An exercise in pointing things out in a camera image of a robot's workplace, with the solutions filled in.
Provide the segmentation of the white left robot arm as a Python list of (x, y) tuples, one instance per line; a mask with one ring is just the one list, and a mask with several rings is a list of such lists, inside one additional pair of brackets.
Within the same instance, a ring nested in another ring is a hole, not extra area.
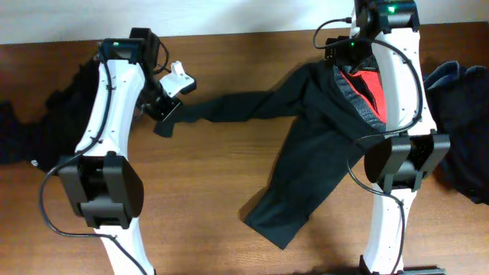
[(99, 45), (96, 98), (75, 154), (53, 172), (76, 216), (102, 240), (116, 274), (154, 274), (139, 227), (144, 184), (128, 161), (128, 139), (136, 109), (165, 122), (182, 105), (179, 94), (196, 89), (180, 61), (158, 64), (164, 44), (149, 28)]

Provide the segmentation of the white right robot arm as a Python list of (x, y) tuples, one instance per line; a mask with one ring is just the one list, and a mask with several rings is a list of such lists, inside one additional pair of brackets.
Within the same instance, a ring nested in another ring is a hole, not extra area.
[(348, 39), (326, 44), (330, 50), (371, 48), (380, 73), (387, 112), (386, 131), (373, 141), (364, 169), (374, 196), (371, 230), (360, 257), (361, 274), (444, 274), (440, 267), (405, 267), (406, 224), (422, 181), (450, 148), (429, 110), (419, 60), (419, 15), (414, 1), (356, 1)]

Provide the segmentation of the black leggings red waistband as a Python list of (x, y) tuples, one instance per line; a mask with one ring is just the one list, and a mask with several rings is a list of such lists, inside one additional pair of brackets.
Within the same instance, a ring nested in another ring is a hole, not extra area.
[(311, 214), (355, 164), (362, 149), (351, 144), (384, 131), (386, 104), (379, 73), (325, 61), (306, 63), (275, 90), (222, 95), (179, 108), (154, 133), (169, 138), (175, 124), (243, 122), (292, 117), (266, 192), (244, 223), (280, 249), (293, 240)]

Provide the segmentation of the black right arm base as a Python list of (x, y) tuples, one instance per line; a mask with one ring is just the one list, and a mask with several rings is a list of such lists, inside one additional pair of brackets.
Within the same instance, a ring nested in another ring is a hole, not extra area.
[[(358, 273), (360, 275), (381, 275), (377, 271), (369, 271), (364, 257), (361, 255), (359, 260)], [(394, 275), (447, 275), (446, 269), (430, 266), (430, 267), (407, 267), (404, 270), (399, 270)]]

